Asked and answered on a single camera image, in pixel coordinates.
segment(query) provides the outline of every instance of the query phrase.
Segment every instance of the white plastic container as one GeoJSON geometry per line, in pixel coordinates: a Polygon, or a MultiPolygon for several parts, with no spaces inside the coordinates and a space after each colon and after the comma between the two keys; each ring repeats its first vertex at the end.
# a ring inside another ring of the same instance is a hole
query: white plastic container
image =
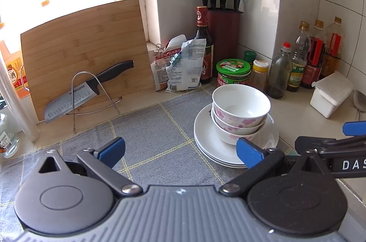
{"type": "Polygon", "coordinates": [[[325,118],[329,118],[353,90],[353,83],[339,72],[313,82],[312,105],[325,118]]]}

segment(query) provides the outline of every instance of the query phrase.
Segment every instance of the dark red knife block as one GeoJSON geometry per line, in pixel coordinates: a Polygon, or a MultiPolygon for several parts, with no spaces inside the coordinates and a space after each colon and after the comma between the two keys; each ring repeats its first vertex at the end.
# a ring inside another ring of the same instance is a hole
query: dark red knife block
{"type": "Polygon", "coordinates": [[[213,41],[213,76],[217,77],[216,64],[226,58],[236,58],[239,42],[240,14],[232,9],[209,9],[207,24],[213,41]]]}

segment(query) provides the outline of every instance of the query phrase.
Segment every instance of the green lid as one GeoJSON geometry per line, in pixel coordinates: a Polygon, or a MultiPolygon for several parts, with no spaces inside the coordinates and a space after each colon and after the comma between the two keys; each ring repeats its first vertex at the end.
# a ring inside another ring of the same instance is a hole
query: green lid
{"type": "Polygon", "coordinates": [[[216,70],[226,75],[245,75],[250,72],[250,64],[242,59],[228,58],[219,61],[216,65],[216,70]]]}
{"type": "Polygon", "coordinates": [[[251,51],[251,50],[244,51],[244,60],[246,62],[253,63],[254,60],[256,59],[256,57],[257,57],[257,54],[254,51],[251,51]]]}

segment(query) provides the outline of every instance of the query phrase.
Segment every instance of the countertop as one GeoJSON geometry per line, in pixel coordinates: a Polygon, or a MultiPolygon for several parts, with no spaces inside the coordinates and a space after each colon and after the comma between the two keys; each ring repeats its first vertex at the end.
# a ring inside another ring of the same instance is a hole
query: countertop
{"type": "MultiPolygon", "coordinates": [[[[298,136],[335,139],[346,138],[342,132],[342,126],[345,122],[354,121],[356,118],[357,111],[352,105],[353,94],[346,99],[329,119],[326,119],[310,105],[312,93],[312,89],[300,87],[298,92],[286,92],[280,100],[270,99],[270,114],[279,129],[280,137],[292,147],[294,147],[295,140],[298,136]]],[[[165,93],[164,90],[160,90],[159,92],[146,90],[123,97],[122,102],[117,105],[123,114],[163,102],[180,94],[165,93]]],[[[83,109],[83,111],[93,111],[95,109],[100,109],[100,105],[90,106],[87,109],[83,109]]],[[[81,115],[76,119],[76,129],[77,131],[82,131],[93,125],[108,121],[115,116],[116,111],[112,107],[96,114],[81,115]]],[[[366,114],[361,114],[360,120],[366,120],[366,114]]],[[[73,122],[69,116],[63,116],[49,124],[43,122],[38,127],[40,130],[40,139],[35,143],[28,141],[22,132],[18,134],[20,147],[15,156],[21,156],[34,149],[52,145],[73,135],[73,122]]],[[[350,196],[356,194],[360,199],[365,196],[366,178],[347,179],[343,182],[348,186],[348,188],[343,187],[343,189],[350,196]]],[[[363,215],[366,222],[366,210],[364,212],[363,215]]]]}

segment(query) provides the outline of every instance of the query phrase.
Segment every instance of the stacked bowls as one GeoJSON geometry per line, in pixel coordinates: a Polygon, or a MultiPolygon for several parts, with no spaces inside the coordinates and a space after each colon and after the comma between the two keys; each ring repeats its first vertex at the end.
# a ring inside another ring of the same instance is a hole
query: stacked bowls
{"type": "Polygon", "coordinates": [[[260,90],[242,84],[220,86],[212,94],[211,118],[220,139],[236,145],[251,140],[264,126],[271,103],[260,90]]]}

